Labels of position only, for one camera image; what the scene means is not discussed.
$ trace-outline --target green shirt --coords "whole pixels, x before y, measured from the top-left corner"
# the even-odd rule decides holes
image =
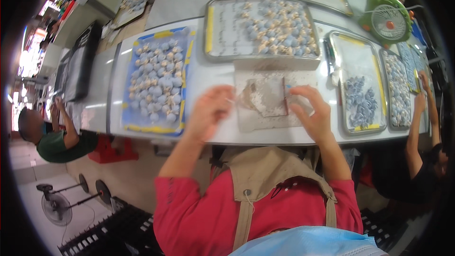
[[[43,135],[36,146],[41,157],[54,163],[66,163],[85,156],[95,150],[98,145],[98,136],[94,132],[84,131],[79,136],[79,142],[70,149],[67,149],[63,136],[65,131],[52,132]]]

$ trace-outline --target standing fan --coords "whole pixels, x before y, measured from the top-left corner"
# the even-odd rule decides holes
[[[96,198],[97,196],[100,196],[101,200],[103,200],[103,202],[106,204],[111,203],[111,192],[109,192],[106,184],[104,184],[104,182],[101,180],[97,180],[95,185],[98,194],[85,198],[82,201],[79,201],[72,205],[65,196],[60,194],[60,192],[81,186],[82,189],[88,193],[88,185],[82,174],[79,174],[79,184],[60,189],[58,191],[54,191],[54,188],[51,184],[38,184],[36,185],[36,188],[38,191],[42,191],[44,193],[43,197],[41,198],[41,206],[47,219],[55,225],[66,226],[71,222],[71,219],[73,218],[72,207],[81,205],[88,200]]]
[[[391,44],[409,39],[413,16],[399,0],[367,0],[359,24],[388,49]]]

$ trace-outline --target beige apron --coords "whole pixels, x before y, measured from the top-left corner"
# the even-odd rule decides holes
[[[319,153],[308,151],[304,160],[278,147],[260,147],[247,150],[237,155],[225,157],[227,167],[230,168],[234,184],[234,199],[240,202],[240,213],[237,221],[233,251],[241,247],[248,240],[251,218],[253,216],[253,202],[266,195],[279,183],[295,176],[305,177],[318,183],[326,196],[326,226],[336,227],[335,203],[337,202],[332,188],[318,174],[315,173],[310,157],[319,158]],[[213,178],[227,168],[215,168]]]

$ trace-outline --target green fan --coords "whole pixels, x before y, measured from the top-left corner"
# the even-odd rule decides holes
[[[413,15],[399,0],[367,0],[359,24],[376,37],[384,48],[389,48],[391,44],[409,39]]]

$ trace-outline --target red shirt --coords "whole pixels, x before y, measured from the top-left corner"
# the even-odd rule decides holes
[[[362,234],[353,181],[328,184],[338,201],[337,228]],[[274,189],[253,203],[248,240],[282,228],[325,225],[326,200],[316,183],[293,177],[282,185],[279,192]],[[232,252],[240,202],[234,201],[230,170],[221,173],[202,197],[199,184],[192,178],[157,177],[155,186],[153,230],[165,255],[217,256]]]

